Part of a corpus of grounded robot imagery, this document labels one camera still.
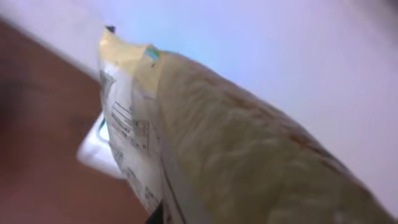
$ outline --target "snack bag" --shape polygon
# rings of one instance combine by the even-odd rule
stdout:
[[[162,200],[165,223],[394,223],[273,106],[182,55],[108,31],[100,48],[115,159],[149,213]]]

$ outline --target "wooden floor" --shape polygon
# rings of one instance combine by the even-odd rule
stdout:
[[[76,151],[98,84],[0,21],[0,223],[143,223],[128,184]]]

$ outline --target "crinkled packaging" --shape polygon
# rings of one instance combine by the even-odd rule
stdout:
[[[100,56],[114,158],[165,223],[394,223],[303,127],[198,62],[107,30]]]

